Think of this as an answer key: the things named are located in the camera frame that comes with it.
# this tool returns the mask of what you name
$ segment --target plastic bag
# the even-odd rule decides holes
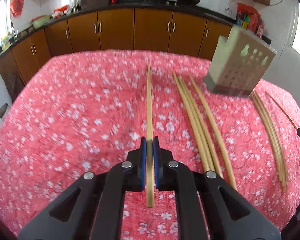
[[[10,11],[13,17],[19,16],[22,13],[24,0],[12,0],[10,3]]]

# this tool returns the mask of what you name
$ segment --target black countertop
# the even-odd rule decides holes
[[[153,8],[153,9],[165,9],[165,10],[171,10],[176,12],[183,12],[188,13],[194,16],[198,17],[204,17],[207,19],[211,19],[223,24],[227,24],[229,26],[233,26],[235,24],[235,20],[232,18],[229,18],[223,14],[217,13],[215,11],[211,11],[209,9],[200,7],[200,6],[175,6],[175,1],[171,0],[164,0],[162,2],[147,2],[145,0],[118,0],[116,4],[110,4],[103,7],[91,7],[87,9],[80,10],[77,13],[72,13],[69,15],[64,15],[58,19],[52,19],[47,24],[43,25],[42,27],[33,30],[32,32],[26,34],[22,38],[19,38],[16,42],[12,43],[12,45],[4,50],[0,51],[0,56],[4,55],[9,49],[12,49],[14,46],[16,46],[21,41],[25,40],[26,38],[30,37],[33,33],[37,32],[38,30],[41,30],[49,25],[52,25],[54,23],[57,23],[62,20],[69,19],[71,17],[75,17],[81,14],[95,12],[95,11],[101,11],[101,10],[109,10],[109,9],[119,9],[119,8]]]

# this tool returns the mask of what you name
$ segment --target pink floral tablecloth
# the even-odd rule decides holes
[[[203,82],[209,61],[109,50],[51,59],[12,106],[0,131],[0,219],[13,233],[18,234],[84,172],[108,171],[139,147],[141,136],[146,136],[147,64],[152,68],[153,128],[160,146],[202,172],[172,71],[186,82],[192,75],[223,136],[239,193],[280,230],[287,224],[300,202],[300,138],[265,90],[300,127],[300,109],[290,93],[263,80],[256,88],[283,145],[289,174],[283,193],[265,127],[252,101],[209,93]],[[214,133],[200,109],[225,171]],[[156,192],[154,208],[146,207],[145,192],[126,194],[122,239],[147,238],[178,238],[173,192]]]

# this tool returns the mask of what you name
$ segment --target metal screw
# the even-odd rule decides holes
[[[85,178],[85,179],[92,179],[93,177],[94,177],[94,174],[92,173],[92,172],[86,172],[84,175],[83,175],[83,177]]]
[[[130,167],[132,166],[132,163],[129,162],[129,161],[125,161],[125,162],[123,162],[123,163],[121,164],[121,166],[122,166],[123,168],[130,168]]]
[[[214,171],[208,171],[207,172],[207,177],[209,179],[215,179],[217,177],[216,173]]]
[[[172,168],[176,168],[179,166],[179,163],[177,161],[169,161],[168,166]]]

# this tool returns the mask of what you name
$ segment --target electrical outlet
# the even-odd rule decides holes
[[[230,15],[231,15],[231,14],[232,14],[232,10],[231,10],[230,8],[229,8],[229,9],[228,9],[228,8],[225,8],[225,13],[227,13],[227,14],[230,14]]]

